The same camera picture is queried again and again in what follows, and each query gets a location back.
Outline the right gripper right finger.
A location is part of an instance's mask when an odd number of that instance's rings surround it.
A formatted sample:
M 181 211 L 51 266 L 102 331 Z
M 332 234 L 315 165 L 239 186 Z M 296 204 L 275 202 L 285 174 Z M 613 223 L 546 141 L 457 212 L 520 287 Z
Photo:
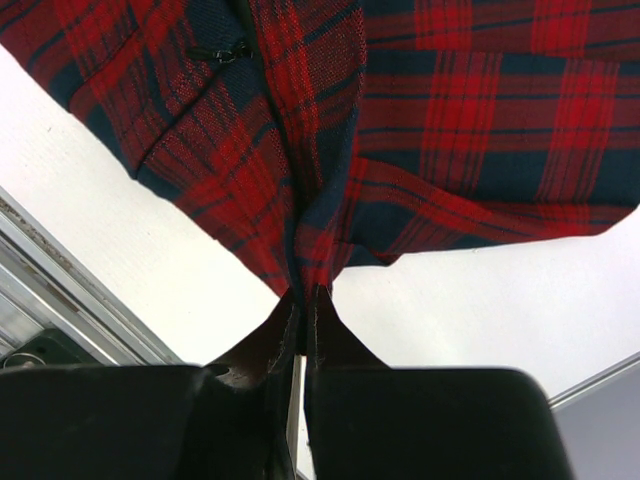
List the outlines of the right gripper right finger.
M 393 368 L 341 321 L 307 316 L 305 415 L 320 479 L 570 479 L 539 384 L 508 368 Z

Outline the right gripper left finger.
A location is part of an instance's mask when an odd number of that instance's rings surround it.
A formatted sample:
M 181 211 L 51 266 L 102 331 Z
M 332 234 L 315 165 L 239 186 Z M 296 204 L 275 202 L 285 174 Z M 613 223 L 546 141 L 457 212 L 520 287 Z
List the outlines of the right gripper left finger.
M 283 297 L 205 366 L 1 372 L 5 479 L 292 479 L 287 441 L 299 310 Z

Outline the red navy plaid skirt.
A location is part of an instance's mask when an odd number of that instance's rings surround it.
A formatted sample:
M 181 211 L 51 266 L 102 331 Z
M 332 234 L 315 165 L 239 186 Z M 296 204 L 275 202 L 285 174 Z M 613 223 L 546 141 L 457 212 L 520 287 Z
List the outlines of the red navy plaid skirt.
M 277 294 L 639 204 L 635 1 L 5 1 L 1 43 Z

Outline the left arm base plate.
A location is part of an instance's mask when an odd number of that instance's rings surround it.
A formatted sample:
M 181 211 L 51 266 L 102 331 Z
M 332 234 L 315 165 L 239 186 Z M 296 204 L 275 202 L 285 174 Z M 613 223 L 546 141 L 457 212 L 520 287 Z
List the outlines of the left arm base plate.
M 45 329 L 1 358 L 1 368 L 92 364 L 94 358 L 64 332 Z

